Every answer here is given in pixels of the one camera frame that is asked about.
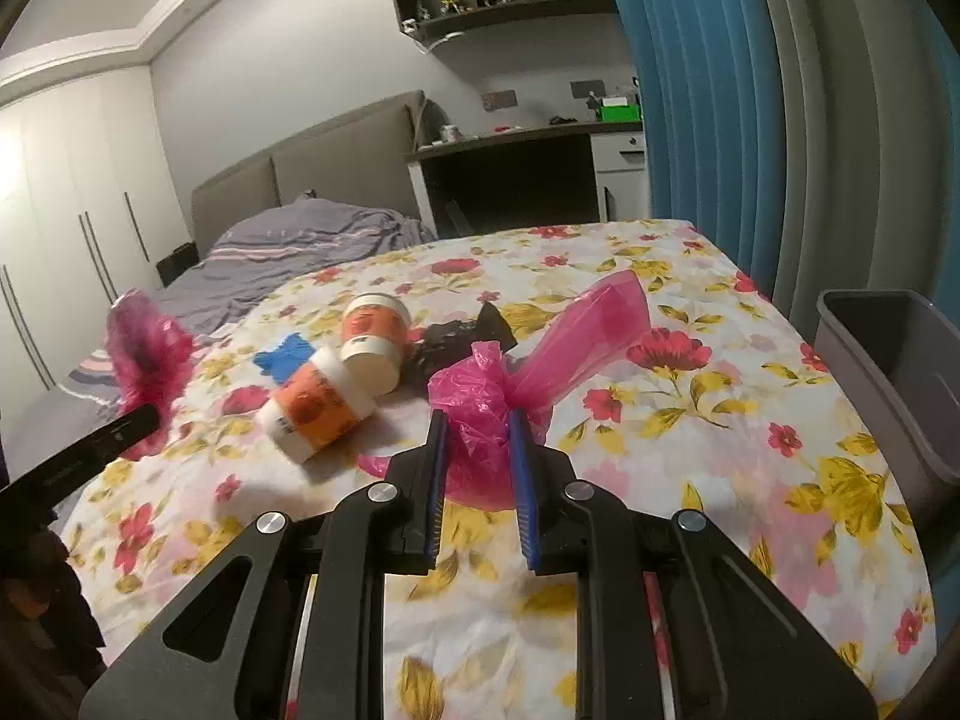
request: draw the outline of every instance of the gray plastic bin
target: gray plastic bin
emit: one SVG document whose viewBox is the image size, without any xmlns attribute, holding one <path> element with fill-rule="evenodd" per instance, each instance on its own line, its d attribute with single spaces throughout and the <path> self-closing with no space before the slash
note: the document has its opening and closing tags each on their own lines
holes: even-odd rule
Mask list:
<svg viewBox="0 0 960 720">
<path fill-rule="evenodd" d="M 960 332 L 913 290 L 828 290 L 816 349 L 877 440 L 917 528 L 960 496 Z"/>
</svg>

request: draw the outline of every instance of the orange paper cup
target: orange paper cup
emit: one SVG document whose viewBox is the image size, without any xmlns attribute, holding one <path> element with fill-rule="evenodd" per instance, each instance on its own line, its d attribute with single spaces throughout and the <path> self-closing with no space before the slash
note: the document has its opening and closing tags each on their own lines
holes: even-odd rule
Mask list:
<svg viewBox="0 0 960 720">
<path fill-rule="evenodd" d="M 373 397 L 397 387 L 409 329 L 410 314 L 392 295 L 368 293 L 347 306 L 340 359 Z"/>
<path fill-rule="evenodd" d="M 374 408 L 336 352 L 322 346 L 274 391 L 256 421 L 287 457 L 303 463 Z"/>
</svg>

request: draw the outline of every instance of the pink plastic bag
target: pink plastic bag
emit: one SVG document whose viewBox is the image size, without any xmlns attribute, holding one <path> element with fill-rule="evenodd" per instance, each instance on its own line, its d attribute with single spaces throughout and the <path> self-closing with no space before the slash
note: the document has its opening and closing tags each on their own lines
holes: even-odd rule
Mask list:
<svg viewBox="0 0 960 720">
<path fill-rule="evenodd" d="M 173 403 L 193 373 L 193 336 L 174 317 L 160 314 L 138 290 L 121 295 L 107 314 L 107 354 L 120 388 L 120 413 L 151 403 L 160 413 L 160 428 L 123 456 L 139 460 L 166 446 Z"/>
<path fill-rule="evenodd" d="M 516 372 L 505 370 L 496 341 L 483 341 L 474 343 L 472 357 L 435 373 L 430 405 L 448 415 L 451 427 L 446 495 L 488 511 L 512 509 L 510 410 L 525 409 L 536 441 L 544 443 L 553 406 L 649 330 L 640 281 L 621 271 L 570 303 Z M 382 477 L 389 458 L 361 457 L 359 464 Z"/>
</svg>

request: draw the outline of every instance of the bed headboard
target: bed headboard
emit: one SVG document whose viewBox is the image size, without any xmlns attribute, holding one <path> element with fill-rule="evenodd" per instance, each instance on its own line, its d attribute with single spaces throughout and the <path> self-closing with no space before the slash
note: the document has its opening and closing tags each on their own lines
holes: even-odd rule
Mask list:
<svg viewBox="0 0 960 720">
<path fill-rule="evenodd" d="M 349 111 L 292 135 L 219 172 L 193 191 L 194 237 L 200 256 L 235 223 L 299 194 L 419 218 L 405 154 L 426 102 L 407 92 Z M 418 140 L 429 143 L 438 109 L 428 105 Z"/>
</svg>

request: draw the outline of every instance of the wall socket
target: wall socket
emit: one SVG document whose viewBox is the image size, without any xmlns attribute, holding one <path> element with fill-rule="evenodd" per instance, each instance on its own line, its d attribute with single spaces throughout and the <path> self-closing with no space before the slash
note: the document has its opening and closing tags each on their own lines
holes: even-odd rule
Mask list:
<svg viewBox="0 0 960 720">
<path fill-rule="evenodd" d="M 604 84 L 600 79 L 594 79 L 593 81 L 570 81 L 570 93 L 573 94 L 575 100 L 586 100 L 590 96 L 590 92 L 597 95 L 598 98 L 606 97 L 607 84 Z"/>
<path fill-rule="evenodd" d="M 487 113 L 499 111 L 502 108 L 517 107 L 517 92 L 512 89 L 504 89 L 502 92 L 485 92 L 480 95 L 483 100 L 483 109 Z"/>
</svg>

